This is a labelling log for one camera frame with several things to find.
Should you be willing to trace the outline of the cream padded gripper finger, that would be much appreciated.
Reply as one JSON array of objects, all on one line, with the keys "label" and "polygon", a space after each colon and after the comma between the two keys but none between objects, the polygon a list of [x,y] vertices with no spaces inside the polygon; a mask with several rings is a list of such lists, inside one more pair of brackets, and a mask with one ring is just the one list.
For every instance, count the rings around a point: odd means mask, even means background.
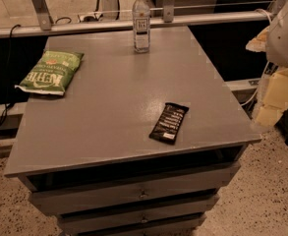
[{"label": "cream padded gripper finger", "polygon": [[280,67],[268,82],[255,121],[264,127],[274,126],[288,109],[288,68]]}]

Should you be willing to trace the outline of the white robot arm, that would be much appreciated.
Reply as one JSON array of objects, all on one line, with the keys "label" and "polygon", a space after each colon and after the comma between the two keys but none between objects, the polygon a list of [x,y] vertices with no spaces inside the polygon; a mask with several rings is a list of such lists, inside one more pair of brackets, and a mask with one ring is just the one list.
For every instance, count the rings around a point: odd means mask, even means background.
[{"label": "white robot arm", "polygon": [[277,66],[270,76],[262,76],[254,120],[261,126],[274,126],[288,109],[288,1],[273,19],[266,35],[266,59]]}]

